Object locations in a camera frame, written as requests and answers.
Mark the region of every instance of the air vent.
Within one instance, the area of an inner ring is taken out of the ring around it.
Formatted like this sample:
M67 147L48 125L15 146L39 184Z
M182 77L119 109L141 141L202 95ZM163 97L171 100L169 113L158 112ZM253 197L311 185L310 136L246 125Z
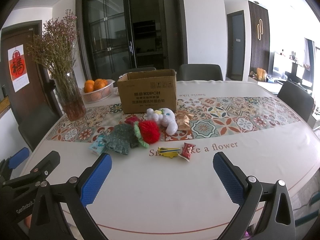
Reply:
M15 9L28 7L53 7L60 0L20 0Z

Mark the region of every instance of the person's hand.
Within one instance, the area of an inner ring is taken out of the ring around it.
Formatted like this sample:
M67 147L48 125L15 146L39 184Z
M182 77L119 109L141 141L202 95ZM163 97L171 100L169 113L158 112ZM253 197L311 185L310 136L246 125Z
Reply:
M32 217L32 215L30 215L30 216L28 216L28 217L26 217L26 218L24 219L24 224L25 224L26 227L29 228L29 229L30 229L30 226L31 226L31 217Z

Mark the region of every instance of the white fruit basket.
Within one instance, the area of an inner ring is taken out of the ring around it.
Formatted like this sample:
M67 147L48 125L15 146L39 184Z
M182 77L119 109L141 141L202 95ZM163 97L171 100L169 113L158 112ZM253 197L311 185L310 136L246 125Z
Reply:
M81 89L80 94L82 96L83 101L85 103L95 103L110 96L113 93L113 83L115 81L112 79L107 79L107 80L108 80L108 85L99 90L85 93L83 89Z

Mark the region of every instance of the gray chair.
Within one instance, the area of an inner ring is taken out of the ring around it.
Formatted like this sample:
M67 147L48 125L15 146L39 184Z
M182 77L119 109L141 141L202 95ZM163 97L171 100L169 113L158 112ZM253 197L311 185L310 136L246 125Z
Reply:
M286 81L277 96L308 122L314 104L311 95L296 84Z
M221 68L214 64L183 64L179 71L180 80L221 80L223 81Z
M126 73L140 72L140 71L152 71L152 70L156 70L156 68L155 67L137 67L137 68L130 68L130 69L125 69L125 70L114 72L111 75L112 80L115 81L115 83L113 84L113 87L117 87L117 81L118 81L119 77L126 74Z
M18 129L31 151L34 151L46 133L59 120L47 104L37 107L22 120Z

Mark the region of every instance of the wooden panel wall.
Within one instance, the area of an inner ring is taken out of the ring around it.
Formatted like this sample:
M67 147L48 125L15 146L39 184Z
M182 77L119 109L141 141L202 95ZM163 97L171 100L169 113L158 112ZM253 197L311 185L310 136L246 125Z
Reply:
M268 72L270 57L270 25L268 10L258 4L249 1L251 18L251 64L250 72L257 72L257 68L262 68ZM258 39L257 26L260 19L263 22L263 34L261 40Z

